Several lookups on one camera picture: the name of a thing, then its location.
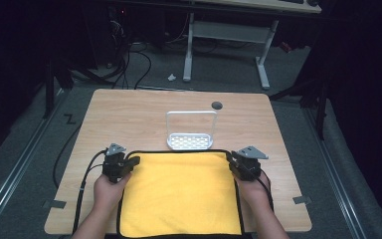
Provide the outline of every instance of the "hand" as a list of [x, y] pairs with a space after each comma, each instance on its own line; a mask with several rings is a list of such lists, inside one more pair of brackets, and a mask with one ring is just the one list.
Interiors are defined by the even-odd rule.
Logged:
[[[254, 210], [256, 207], [270, 207], [269, 197], [266, 190], [262, 187], [262, 185], [254, 180], [254, 181], [242, 181], [237, 176], [235, 176], [235, 181], [238, 183], [238, 187], [240, 189], [241, 196], [248, 202], [250, 207]], [[260, 175], [260, 180], [265, 184], [267, 188], [270, 188], [270, 182], [264, 172]]]
[[101, 175], [95, 181], [95, 210], [110, 213], [122, 198], [123, 189], [131, 177], [131, 173], [127, 174], [118, 183], [109, 181], [106, 175]]
[[104, 238], [109, 215], [122, 198], [123, 188], [131, 175], [129, 173], [118, 183], [110, 182], [109, 178], [103, 174], [95, 181], [95, 204], [73, 235], [73, 239]]

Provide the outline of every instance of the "yellow cloth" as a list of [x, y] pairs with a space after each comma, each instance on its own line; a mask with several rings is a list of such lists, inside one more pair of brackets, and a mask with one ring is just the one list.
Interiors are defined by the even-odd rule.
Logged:
[[119, 233], [240, 235], [234, 178], [225, 152], [134, 153], [140, 164], [125, 187]]

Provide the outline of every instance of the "metal bracket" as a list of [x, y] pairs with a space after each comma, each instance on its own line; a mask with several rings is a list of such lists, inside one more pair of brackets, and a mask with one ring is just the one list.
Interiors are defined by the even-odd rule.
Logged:
[[120, 146], [116, 143], [112, 143], [110, 145], [110, 147], [107, 149], [106, 155], [107, 156], [114, 155], [114, 154], [123, 152], [125, 150], [126, 150], [126, 148], [124, 148], [123, 146]]
[[237, 154], [249, 158], [269, 159], [269, 157], [265, 153], [259, 151], [254, 146], [244, 147], [238, 150]]

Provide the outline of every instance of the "table leg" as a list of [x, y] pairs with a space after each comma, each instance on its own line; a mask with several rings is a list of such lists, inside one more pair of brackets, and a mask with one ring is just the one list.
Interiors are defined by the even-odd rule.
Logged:
[[188, 48], [187, 48], [187, 55], [185, 56], [184, 77], [183, 77], [184, 82], [191, 81], [193, 35], [194, 35], [194, 13], [190, 13], [190, 23], [188, 27]]
[[266, 43], [265, 43], [265, 47], [263, 49], [262, 55], [260, 57], [256, 57], [257, 69], [259, 70], [260, 81], [262, 82], [262, 88], [264, 90], [268, 90], [270, 88], [269, 79], [265, 69], [265, 60], [268, 55], [269, 48], [272, 44], [273, 37], [275, 36], [278, 23], [279, 23], [278, 20], [273, 22], [272, 27], [270, 28], [269, 34], [266, 38]]

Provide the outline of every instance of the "white desk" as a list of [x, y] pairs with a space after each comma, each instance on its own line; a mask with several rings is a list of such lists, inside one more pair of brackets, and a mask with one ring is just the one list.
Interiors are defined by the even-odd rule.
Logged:
[[[275, 11], [292, 11], [298, 13], [320, 13], [321, 9], [309, 6], [306, 2], [303, 4], [289, 3], [279, 0], [195, 0], [195, 2], [204, 2], [211, 4], [236, 5], [241, 7], [263, 8]], [[191, 81], [192, 74], [192, 43], [194, 37], [212, 38], [220, 40], [231, 40], [241, 42], [252, 42], [264, 44], [259, 57], [256, 57], [256, 65], [259, 71], [262, 88], [270, 88], [269, 79], [266, 74], [265, 60], [279, 21], [275, 20], [270, 28], [253, 27], [244, 25], [233, 25], [223, 23], [213, 23], [205, 21], [194, 21], [194, 14], [190, 14], [188, 30], [188, 47], [185, 56], [184, 77], [185, 82]]]

